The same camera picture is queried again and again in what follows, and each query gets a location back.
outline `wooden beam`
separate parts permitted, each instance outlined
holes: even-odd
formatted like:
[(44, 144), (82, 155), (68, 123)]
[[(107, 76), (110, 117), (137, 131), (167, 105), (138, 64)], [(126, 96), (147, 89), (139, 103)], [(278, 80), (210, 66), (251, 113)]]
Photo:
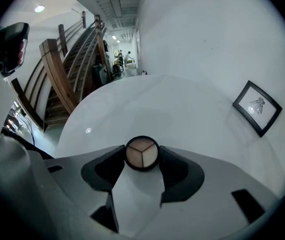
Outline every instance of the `wooden beam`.
[(15, 78), (14, 80), (12, 80), (11, 85), (18, 94), (18, 101), (22, 106), (23, 110), (25, 110), (27, 115), (34, 121), (34, 123), (38, 126), (39, 129), (44, 130), (44, 121), (36, 113), (36, 110), (32, 107), (29, 100), (25, 96), (24, 91), (18, 82), (18, 79)]
[(103, 37), (102, 37), (101, 17), (99, 15), (95, 15), (94, 16), (94, 20), (95, 20), (94, 24), (95, 24), (95, 27), (96, 27), (96, 38), (97, 38), (99, 54), (100, 54), (100, 57), (101, 57), (102, 64), (104, 64), (105, 67), (106, 67), (108, 79), (111, 82), (112, 81), (111, 72), (110, 72), (109, 67), (107, 66), (107, 60), (106, 60), (105, 48), (104, 48), (104, 41), (103, 41)]
[(54, 91), (69, 114), (79, 104), (68, 81), (55, 39), (47, 39), (40, 46), (41, 59)]
[(86, 29), (87, 28), (87, 26), (86, 26), (86, 13), (84, 10), (82, 11), (81, 20), (82, 20), (82, 28)]
[(63, 24), (58, 25), (58, 31), (59, 31), (59, 38), (60, 38), (62, 54), (65, 57), (66, 54), (68, 53), (68, 49), (67, 49), (67, 43), (66, 43), (66, 37), (65, 37), (65, 31), (64, 31)]

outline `hallway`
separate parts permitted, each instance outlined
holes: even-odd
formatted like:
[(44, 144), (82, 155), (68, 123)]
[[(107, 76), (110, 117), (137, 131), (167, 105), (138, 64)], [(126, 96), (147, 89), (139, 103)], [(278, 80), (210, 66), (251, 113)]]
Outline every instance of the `hallway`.
[(124, 69), (120, 76), (116, 76), (112, 81), (120, 80), (123, 78), (130, 78), (135, 76), (140, 76), (140, 70), (138, 68), (130, 68), (130, 69)]

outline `ceiling light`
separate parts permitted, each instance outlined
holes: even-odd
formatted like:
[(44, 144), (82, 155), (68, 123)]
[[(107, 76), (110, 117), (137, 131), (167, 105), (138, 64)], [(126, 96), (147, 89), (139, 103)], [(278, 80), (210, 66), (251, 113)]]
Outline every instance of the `ceiling light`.
[(111, 6), (113, 8), (114, 14), (117, 18), (123, 16), (122, 7), (121, 7), (121, 0), (110, 0)]
[(34, 11), (35, 11), (36, 13), (40, 13), (40, 12), (42, 12), (44, 9), (45, 9), (45, 7), (44, 7), (43, 5), (38, 5), (38, 6), (34, 9)]

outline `framed drawing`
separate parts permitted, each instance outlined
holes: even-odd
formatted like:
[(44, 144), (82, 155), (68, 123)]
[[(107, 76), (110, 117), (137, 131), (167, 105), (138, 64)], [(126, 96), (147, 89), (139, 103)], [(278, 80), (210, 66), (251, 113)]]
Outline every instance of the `framed drawing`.
[(253, 126), (260, 137), (275, 122), (282, 107), (253, 82), (248, 81), (232, 104)]

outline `wooden staircase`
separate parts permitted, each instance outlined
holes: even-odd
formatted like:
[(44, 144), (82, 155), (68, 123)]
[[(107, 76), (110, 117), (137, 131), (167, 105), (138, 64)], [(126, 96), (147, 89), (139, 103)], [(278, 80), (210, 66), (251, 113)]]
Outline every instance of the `wooden staircase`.
[[(100, 40), (98, 36), (101, 36), (102, 41), (102, 37), (106, 32), (106, 28), (103, 25), (101, 26), (101, 22), (98, 23), (97, 21), (100, 22), (100, 18), (96, 19), (93, 23), (95, 26), (88, 27), (81, 35), (62, 64), (66, 77), (79, 102), (96, 89), (92, 78), (92, 71), (97, 55), (101, 55), (99, 52)], [(55, 85), (52, 83), (44, 120), (48, 126), (63, 124), (70, 116), (70, 113), (60, 99), (61, 96), (59, 97), (54, 89)]]

